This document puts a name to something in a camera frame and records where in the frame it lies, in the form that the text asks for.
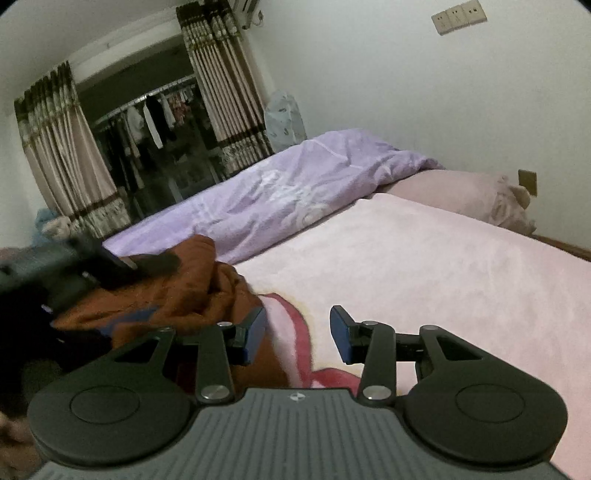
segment ceiling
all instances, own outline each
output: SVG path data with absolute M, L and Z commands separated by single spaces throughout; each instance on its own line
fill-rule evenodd
M 141 62 L 142 60 L 148 59 L 157 55 L 158 53 L 166 52 L 169 56 L 173 56 L 176 54 L 181 54 L 189 60 L 187 55 L 187 50 L 185 49 L 183 38 L 181 36 L 169 38 L 163 42 L 157 43 L 152 45 L 148 48 L 140 50 L 139 52 L 134 53 L 133 55 L 129 55 L 125 57 L 123 60 L 118 61 L 114 64 L 109 65 L 104 70 L 99 71 L 98 73 L 94 74 L 92 77 L 82 81 L 76 82 L 76 91 L 78 94 L 84 92 L 85 90 L 93 87 L 97 83 L 104 81 L 105 79 L 116 75 L 117 73 L 121 72 L 129 68 L 130 66 L 136 65 L 137 63 Z
M 78 83 L 76 90 L 88 123 L 92 125 L 124 103 L 193 74 L 189 55 L 180 41 L 180 45 L 167 42 L 170 48 L 166 50 L 160 49 L 162 44 L 147 48 L 119 62 L 116 72 L 102 71 L 91 77 L 91 81 Z
M 91 41 L 183 3 L 186 0 L 18 0 L 0 17 L 0 102 L 12 103 Z

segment logo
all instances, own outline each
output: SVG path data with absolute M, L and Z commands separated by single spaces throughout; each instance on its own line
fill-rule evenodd
M 290 400 L 293 400 L 294 402 L 301 402 L 303 400 L 306 399 L 306 396 L 303 393 L 292 393 L 290 395 Z

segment red pattern on sheet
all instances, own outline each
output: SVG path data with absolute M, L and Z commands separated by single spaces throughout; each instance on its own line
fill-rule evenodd
M 276 300 L 285 309 L 295 330 L 295 362 L 303 388 L 348 388 L 355 395 L 359 377 L 337 368 L 312 371 L 311 339 L 308 324 L 300 311 L 277 293 L 261 295 Z

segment wooden bed edge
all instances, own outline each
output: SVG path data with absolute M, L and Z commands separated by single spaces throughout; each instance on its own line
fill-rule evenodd
M 582 258 L 587 262 L 591 262 L 591 250 L 583 247 L 578 247 L 577 245 L 567 244 L 565 242 L 561 242 L 560 240 L 555 240 L 554 238 L 550 238 L 543 235 L 531 235 L 531 237 L 535 240 L 538 240 L 542 243 L 547 245 L 551 245 L 552 247 L 556 247 L 564 252 L 567 252 L 575 257 Z

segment pink bed sheet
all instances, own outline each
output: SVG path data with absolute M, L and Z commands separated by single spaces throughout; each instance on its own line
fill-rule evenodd
M 590 263 L 477 220 L 377 194 L 237 270 L 265 295 L 276 350 L 294 386 L 355 388 L 350 376 L 335 373 L 362 370 L 344 365 L 332 341 L 335 304 L 358 322 L 377 320 L 399 333 L 439 325 L 561 394 L 569 425 L 553 462 L 575 480 L 591 478 Z M 296 335 L 294 318 L 306 323 L 305 335 Z M 416 382 L 413 366 L 399 366 L 398 390 L 406 393 Z

